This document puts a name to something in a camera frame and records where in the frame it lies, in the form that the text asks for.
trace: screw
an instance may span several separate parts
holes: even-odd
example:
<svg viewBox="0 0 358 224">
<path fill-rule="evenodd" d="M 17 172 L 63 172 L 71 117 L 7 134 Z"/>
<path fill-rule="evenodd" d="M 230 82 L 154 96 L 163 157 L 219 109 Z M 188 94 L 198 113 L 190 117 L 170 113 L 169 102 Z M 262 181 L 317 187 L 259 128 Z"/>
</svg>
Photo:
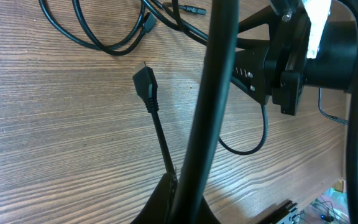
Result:
<svg viewBox="0 0 358 224">
<path fill-rule="evenodd" d="M 282 17 L 282 21 L 288 22 L 289 20 L 291 20 L 291 17 L 292 17 L 292 11 L 289 10 L 289 11 Z"/>
</svg>

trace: wooden table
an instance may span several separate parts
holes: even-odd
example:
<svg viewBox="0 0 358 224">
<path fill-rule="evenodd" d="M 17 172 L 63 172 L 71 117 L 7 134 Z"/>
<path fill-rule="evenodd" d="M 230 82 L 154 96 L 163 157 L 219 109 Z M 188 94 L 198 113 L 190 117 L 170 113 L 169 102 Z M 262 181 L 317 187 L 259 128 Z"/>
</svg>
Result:
<svg viewBox="0 0 358 224">
<path fill-rule="evenodd" d="M 208 32 L 207 16 L 183 13 Z M 243 19 L 267 1 L 241 1 Z M 56 19 L 87 40 L 71 1 L 49 1 Z M 132 28 L 139 1 L 81 1 L 104 43 Z M 267 26 L 241 34 L 267 38 Z M 178 175 L 198 94 L 205 47 L 157 22 L 129 55 L 86 49 L 53 28 L 37 1 L 0 0 L 0 223 L 129 223 L 164 173 L 152 118 L 136 95 L 133 68 L 145 60 L 158 81 L 160 119 Z M 344 95 L 324 92 L 325 110 L 344 116 Z M 267 107 L 262 150 L 237 156 L 219 144 L 205 188 L 223 223 L 255 223 L 287 199 L 310 203 L 342 176 L 344 127 L 305 88 L 297 116 Z M 231 85 L 222 138 L 236 149 L 262 134 L 260 106 Z"/>
</svg>

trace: desk surface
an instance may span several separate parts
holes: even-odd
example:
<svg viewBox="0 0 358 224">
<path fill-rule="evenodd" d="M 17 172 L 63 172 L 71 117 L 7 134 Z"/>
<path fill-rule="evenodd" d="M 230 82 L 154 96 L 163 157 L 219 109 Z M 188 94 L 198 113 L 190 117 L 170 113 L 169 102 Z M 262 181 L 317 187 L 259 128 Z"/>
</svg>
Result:
<svg viewBox="0 0 358 224">
<path fill-rule="evenodd" d="M 87 39 L 70 1 L 49 1 L 57 20 Z M 83 1 L 105 43 L 124 37 L 138 1 Z M 208 31 L 207 16 L 185 15 Z M 267 2 L 242 1 L 241 19 Z M 266 38 L 267 27 L 242 37 Z M 129 223 L 164 173 L 150 115 L 136 95 L 142 60 L 158 81 L 160 118 L 173 163 L 182 167 L 205 47 L 161 22 L 129 55 L 86 49 L 55 30 L 37 1 L 0 0 L 0 223 Z M 257 222 L 283 201 L 300 207 L 342 172 L 344 127 L 321 116 L 317 89 L 305 88 L 297 116 L 267 107 L 262 150 L 237 156 L 217 146 L 204 191 L 223 223 Z M 344 95 L 325 91 L 326 110 L 344 116 Z M 231 85 L 222 138 L 249 149 L 262 133 L 260 106 Z"/>
</svg>

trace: usb connector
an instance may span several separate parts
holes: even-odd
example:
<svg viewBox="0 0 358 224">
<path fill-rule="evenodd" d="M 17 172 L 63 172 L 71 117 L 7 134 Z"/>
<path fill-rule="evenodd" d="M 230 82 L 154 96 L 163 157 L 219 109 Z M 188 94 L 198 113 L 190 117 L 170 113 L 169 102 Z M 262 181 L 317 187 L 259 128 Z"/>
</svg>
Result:
<svg viewBox="0 0 358 224">
<path fill-rule="evenodd" d="M 153 14 L 151 14 L 150 12 L 146 13 L 146 16 L 144 17 L 142 31 L 145 32 L 145 34 L 150 32 L 156 22 L 157 19 L 153 16 Z"/>
<path fill-rule="evenodd" d="M 140 63 L 134 70 L 136 74 L 132 79 L 135 84 L 137 95 L 143 100 L 149 113 L 157 112 L 158 85 L 153 70 L 150 67 L 147 67 L 145 62 Z"/>
<path fill-rule="evenodd" d="M 186 12 L 191 12 L 191 13 L 195 13 L 195 14 L 199 14 L 199 15 L 206 15 L 206 9 L 202 9 L 202 8 L 198 8 L 198 7 L 194 7 L 194 6 L 179 6 L 180 9 L 186 11 Z"/>
</svg>

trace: cable plug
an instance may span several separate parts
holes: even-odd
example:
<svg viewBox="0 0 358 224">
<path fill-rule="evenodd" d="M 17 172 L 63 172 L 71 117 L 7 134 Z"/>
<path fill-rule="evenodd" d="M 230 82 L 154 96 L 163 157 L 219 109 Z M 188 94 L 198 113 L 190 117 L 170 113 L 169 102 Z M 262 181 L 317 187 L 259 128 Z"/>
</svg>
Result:
<svg viewBox="0 0 358 224">
<path fill-rule="evenodd" d="M 194 7 L 194 6 L 184 5 L 183 7 L 180 7 L 180 9 L 182 9 L 186 12 L 191 12 L 191 13 L 195 13 L 195 14 L 199 14 L 199 15 L 206 14 L 206 9 L 202 9 L 202 8 L 198 8 L 198 7 Z"/>
<path fill-rule="evenodd" d="M 149 33 L 153 29 L 156 22 L 157 19 L 153 16 L 153 14 L 148 12 L 143 20 L 142 32 L 144 32 L 144 34 Z"/>
<path fill-rule="evenodd" d="M 329 222 L 329 223 L 335 221 L 335 218 L 330 215 L 321 215 L 320 217 L 322 220 Z"/>
<path fill-rule="evenodd" d="M 154 72 L 150 67 L 146 66 L 145 62 L 140 63 L 135 68 L 136 74 L 132 77 L 136 93 L 146 105 L 147 112 L 157 112 L 157 81 L 155 80 Z"/>
</svg>

